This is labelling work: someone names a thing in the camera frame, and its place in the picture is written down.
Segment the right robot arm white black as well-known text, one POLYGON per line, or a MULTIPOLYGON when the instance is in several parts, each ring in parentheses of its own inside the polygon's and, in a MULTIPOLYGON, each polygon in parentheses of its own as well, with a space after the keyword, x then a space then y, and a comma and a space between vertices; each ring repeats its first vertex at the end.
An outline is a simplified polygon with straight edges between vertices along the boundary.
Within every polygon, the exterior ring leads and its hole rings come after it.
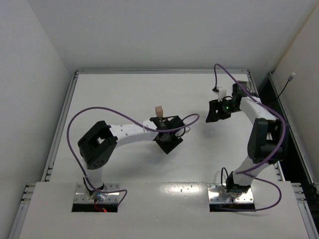
POLYGON ((252 123, 247 144, 247 157, 226 179, 227 193, 240 196, 251 187, 253 180, 269 165, 287 155, 289 124, 279 115, 261 105, 259 96, 249 89, 250 83, 233 84, 232 94, 218 91, 218 99, 209 102, 206 122, 217 122, 242 111, 252 123))

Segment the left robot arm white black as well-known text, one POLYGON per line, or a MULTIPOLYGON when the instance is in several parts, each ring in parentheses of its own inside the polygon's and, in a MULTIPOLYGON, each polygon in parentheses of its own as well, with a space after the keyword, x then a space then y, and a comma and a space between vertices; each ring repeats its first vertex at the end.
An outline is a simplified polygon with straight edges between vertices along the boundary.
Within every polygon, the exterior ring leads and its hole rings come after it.
POLYGON ((140 141, 155 141, 169 154, 180 143, 182 138, 176 133, 179 127, 185 126, 179 116, 172 118, 152 117, 136 124, 108 125, 105 121, 95 123, 78 141, 80 155, 85 162, 84 184, 89 195, 94 188, 104 189, 102 167, 109 161, 113 151, 123 145, 140 141))

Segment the grey translucent plastic bin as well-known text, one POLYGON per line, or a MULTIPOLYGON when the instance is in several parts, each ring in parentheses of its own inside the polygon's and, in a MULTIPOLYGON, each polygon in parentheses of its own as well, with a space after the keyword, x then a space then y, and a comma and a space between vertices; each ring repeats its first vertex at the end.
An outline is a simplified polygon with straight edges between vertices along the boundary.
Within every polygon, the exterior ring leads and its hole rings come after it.
POLYGON ((249 81, 239 81, 239 84, 247 91, 251 92, 251 83, 249 81))

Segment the light wood cube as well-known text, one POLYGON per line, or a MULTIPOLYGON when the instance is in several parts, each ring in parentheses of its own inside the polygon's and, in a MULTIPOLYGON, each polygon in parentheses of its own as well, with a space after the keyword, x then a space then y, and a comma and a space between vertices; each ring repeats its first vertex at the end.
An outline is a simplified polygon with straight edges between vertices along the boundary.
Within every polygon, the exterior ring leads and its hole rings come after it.
POLYGON ((163 117, 163 108, 162 106, 155 107, 155 113, 157 117, 162 118, 163 117))

